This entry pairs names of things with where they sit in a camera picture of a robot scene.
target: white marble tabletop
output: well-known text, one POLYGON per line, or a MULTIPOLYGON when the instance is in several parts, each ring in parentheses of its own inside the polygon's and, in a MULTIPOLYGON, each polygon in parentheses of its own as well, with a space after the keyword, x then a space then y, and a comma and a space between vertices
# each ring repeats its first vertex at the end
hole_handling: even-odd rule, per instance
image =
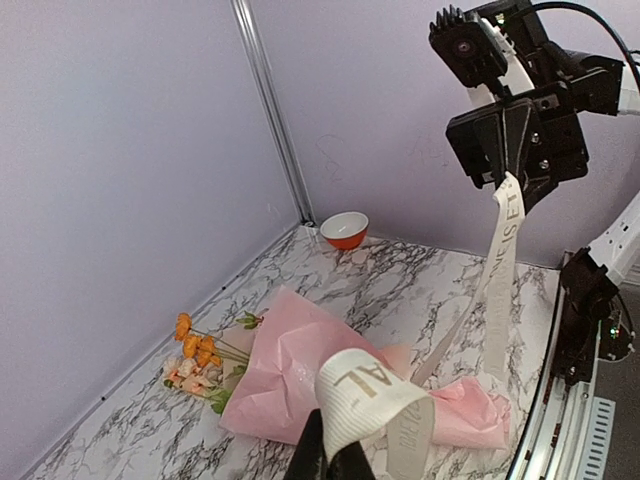
MULTIPOLYGON (((471 299, 483 259, 401 241, 367 239, 340 253, 300 227, 287 235, 195 319, 199 329, 229 326, 260 311, 287 285, 346 319, 375 346, 414 345, 415 362, 446 334, 471 299)), ((425 479, 505 478, 531 407, 551 328, 558 272, 518 265, 513 292, 506 389, 512 402, 509 450, 434 447, 425 479)), ((477 308, 431 379, 432 388, 482 368, 483 308, 477 308)), ((293 447, 217 427, 196 398, 161 385, 162 363, 180 345, 160 349, 38 466, 29 479, 267 480, 282 478, 293 447)), ((368 455, 379 479, 384 441, 368 455)))

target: white wall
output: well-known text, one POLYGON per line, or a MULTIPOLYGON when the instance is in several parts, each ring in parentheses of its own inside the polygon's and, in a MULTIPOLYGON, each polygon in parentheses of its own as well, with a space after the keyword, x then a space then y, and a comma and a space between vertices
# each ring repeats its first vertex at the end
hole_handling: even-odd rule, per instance
POLYGON ((227 1, 0 2, 0 478, 296 222, 227 1))
MULTIPOLYGON (((635 0, 584 3, 640 48, 635 0)), ((317 215, 358 209, 385 235, 485 252, 496 215, 492 190, 475 189, 444 136, 449 119, 471 107, 427 40, 445 4, 252 2, 317 215)), ((593 21, 577 13, 542 18, 565 48, 620 58, 593 21)), ((581 118, 591 173, 532 211, 519 239, 522 260, 557 265, 565 249, 600 234, 640 185, 638 119, 581 118)))

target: gray floor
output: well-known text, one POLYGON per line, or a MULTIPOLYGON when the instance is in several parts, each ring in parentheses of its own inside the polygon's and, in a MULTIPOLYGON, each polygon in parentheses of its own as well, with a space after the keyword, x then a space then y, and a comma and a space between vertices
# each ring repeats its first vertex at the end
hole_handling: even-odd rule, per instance
MULTIPOLYGON (((636 330, 640 329, 640 287, 625 286, 622 296, 636 330)), ((640 343, 636 342, 636 348, 639 352, 621 363, 601 362, 598 366, 596 394, 616 402, 605 480, 635 479, 640 475, 640 343)))

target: red bowl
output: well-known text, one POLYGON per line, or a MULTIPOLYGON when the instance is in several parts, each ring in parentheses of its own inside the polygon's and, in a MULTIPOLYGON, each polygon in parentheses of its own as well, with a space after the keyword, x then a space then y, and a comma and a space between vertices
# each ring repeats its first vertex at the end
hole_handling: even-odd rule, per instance
POLYGON ((325 220, 320 234, 338 250, 353 250, 367 236, 369 219, 364 213, 345 212, 325 220))

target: orange flower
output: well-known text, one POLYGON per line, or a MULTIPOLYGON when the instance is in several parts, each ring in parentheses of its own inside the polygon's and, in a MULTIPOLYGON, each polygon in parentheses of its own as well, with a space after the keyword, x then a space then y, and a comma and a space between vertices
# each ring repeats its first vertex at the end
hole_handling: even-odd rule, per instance
POLYGON ((213 357, 213 353, 203 350, 202 344, 201 344, 201 347, 198 349, 198 357, 196 359, 196 361, 198 362, 198 366, 200 368, 206 367, 209 361, 211 360, 211 357, 213 357))
POLYGON ((214 353, 216 353, 216 346, 213 343, 213 337, 207 335, 206 337, 204 337, 204 339, 202 340, 202 342, 200 342, 200 350, 203 350, 205 352, 209 352, 212 355, 214 353))
POLYGON ((174 338, 181 342, 187 337, 190 330, 191 317, 188 313, 181 313, 178 315, 178 320, 176 321, 176 336, 174 338))
POLYGON ((198 350, 201 341, 202 338, 197 335, 187 335, 182 347, 182 353, 184 353, 185 358, 193 358, 196 355, 196 350, 198 350))

